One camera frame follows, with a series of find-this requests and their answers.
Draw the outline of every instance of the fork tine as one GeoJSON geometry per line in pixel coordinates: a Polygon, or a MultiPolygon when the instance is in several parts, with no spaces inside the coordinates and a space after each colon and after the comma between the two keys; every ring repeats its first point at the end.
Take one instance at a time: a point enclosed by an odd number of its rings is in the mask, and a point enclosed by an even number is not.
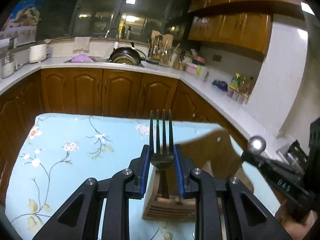
{"type": "Polygon", "coordinates": [[[169,153],[173,154],[173,131],[172,131],[172,118],[171,118],[170,109],[169,109],[169,153]]]}
{"type": "Polygon", "coordinates": [[[149,153],[153,154],[153,116],[152,116],[152,110],[150,111],[150,134],[149,134],[149,153]]]}
{"type": "Polygon", "coordinates": [[[167,139],[165,137],[165,111],[162,110],[162,152],[167,153],[167,139]]]}
{"type": "Polygon", "coordinates": [[[156,153],[160,153],[159,110],[157,110],[156,153]]]}

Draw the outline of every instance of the kitchen sink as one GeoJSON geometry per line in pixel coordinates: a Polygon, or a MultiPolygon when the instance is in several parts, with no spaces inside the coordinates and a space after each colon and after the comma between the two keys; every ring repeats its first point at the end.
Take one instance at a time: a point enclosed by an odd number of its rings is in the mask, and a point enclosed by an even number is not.
{"type": "MultiPolygon", "coordinates": [[[[93,60],[93,62],[109,62],[109,58],[108,57],[94,57],[94,56],[89,56],[90,59],[93,60]]],[[[72,62],[71,59],[64,61],[63,63],[70,63],[72,62]]]]}

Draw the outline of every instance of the fork handle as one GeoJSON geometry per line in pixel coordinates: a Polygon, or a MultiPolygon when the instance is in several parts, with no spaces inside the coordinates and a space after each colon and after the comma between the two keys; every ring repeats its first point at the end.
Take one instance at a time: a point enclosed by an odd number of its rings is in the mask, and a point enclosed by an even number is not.
{"type": "Polygon", "coordinates": [[[161,181],[161,197],[169,198],[167,174],[165,173],[165,170],[160,170],[160,181],[161,181]]]}

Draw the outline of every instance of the poster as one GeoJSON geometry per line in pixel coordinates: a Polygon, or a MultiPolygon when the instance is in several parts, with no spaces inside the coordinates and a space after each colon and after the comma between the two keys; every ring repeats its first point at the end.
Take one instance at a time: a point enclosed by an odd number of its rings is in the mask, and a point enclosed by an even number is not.
{"type": "Polygon", "coordinates": [[[20,0],[1,29],[0,40],[17,38],[17,46],[35,42],[43,2],[44,0],[20,0]]]}

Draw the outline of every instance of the hand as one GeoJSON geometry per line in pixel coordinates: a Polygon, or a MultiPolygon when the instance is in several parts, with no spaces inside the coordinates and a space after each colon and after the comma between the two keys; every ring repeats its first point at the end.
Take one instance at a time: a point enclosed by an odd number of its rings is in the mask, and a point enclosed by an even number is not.
{"type": "Polygon", "coordinates": [[[288,214],[287,200],[285,200],[276,212],[275,218],[289,233],[292,240],[302,240],[316,221],[317,215],[311,210],[302,221],[297,222],[288,214]]]}

